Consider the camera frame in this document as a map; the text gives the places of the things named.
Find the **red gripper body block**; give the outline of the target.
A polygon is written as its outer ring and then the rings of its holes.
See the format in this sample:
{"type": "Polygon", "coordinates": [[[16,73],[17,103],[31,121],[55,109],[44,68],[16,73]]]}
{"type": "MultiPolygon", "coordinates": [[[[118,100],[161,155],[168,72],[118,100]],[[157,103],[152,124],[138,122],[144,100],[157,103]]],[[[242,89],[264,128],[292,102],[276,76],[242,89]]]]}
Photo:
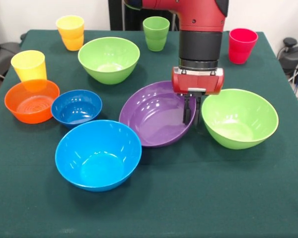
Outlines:
{"type": "Polygon", "coordinates": [[[224,69],[215,71],[194,71],[174,67],[172,70],[173,91],[178,94],[219,94],[224,85],[224,69]]]}

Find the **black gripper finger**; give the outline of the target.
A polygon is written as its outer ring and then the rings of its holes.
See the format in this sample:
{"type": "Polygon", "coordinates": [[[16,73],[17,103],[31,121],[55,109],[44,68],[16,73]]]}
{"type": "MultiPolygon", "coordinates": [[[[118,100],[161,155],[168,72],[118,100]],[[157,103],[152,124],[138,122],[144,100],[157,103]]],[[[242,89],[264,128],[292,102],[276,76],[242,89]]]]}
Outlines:
{"type": "Polygon", "coordinates": [[[196,96],[196,109],[195,109],[195,117],[194,117],[194,125],[199,125],[200,117],[201,117],[201,97],[196,96]]]}
{"type": "Polygon", "coordinates": [[[186,94],[184,96],[184,113],[183,113],[183,123],[188,125],[191,120],[191,109],[190,109],[190,99],[192,95],[186,94]]]}

